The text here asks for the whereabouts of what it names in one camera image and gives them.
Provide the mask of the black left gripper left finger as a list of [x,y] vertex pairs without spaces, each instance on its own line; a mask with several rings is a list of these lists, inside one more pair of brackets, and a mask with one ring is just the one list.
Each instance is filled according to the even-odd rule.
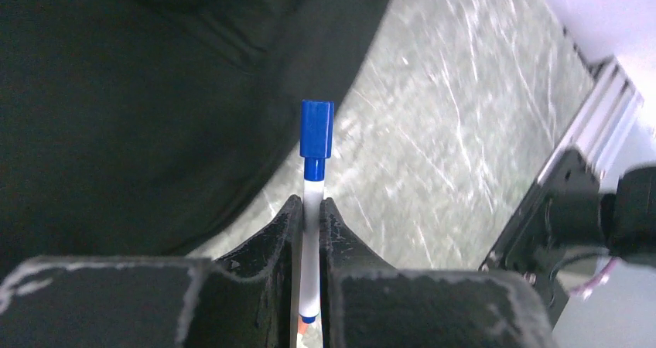
[[217,260],[37,257],[1,286],[3,347],[293,347],[302,204]]

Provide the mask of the black student backpack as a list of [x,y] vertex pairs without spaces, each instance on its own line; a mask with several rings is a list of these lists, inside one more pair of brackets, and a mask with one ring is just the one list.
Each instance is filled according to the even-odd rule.
[[390,0],[1,0],[1,273],[184,255],[340,105]]

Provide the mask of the blue white marker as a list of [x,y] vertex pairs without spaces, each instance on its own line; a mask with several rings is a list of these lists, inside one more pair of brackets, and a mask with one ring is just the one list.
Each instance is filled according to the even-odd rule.
[[303,158],[302,256],[299,316],[312,324],[320,314],[319,212],[325,193],[326,160],[331,157],[334,103],[301,103],[299,154]]

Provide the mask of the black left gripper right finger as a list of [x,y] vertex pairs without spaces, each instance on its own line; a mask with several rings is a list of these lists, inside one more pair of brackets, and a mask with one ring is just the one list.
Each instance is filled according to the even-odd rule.
[[326,347],[554,347],[538,293],[512,271],[397,269],[325,199],[319,214]]

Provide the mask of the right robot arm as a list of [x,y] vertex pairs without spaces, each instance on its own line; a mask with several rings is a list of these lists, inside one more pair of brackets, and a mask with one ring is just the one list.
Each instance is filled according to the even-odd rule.
[[545,208],[548,243],[596,247],[615,258],[655,266],[655,167],[638,166],[615,193],[562,193]]

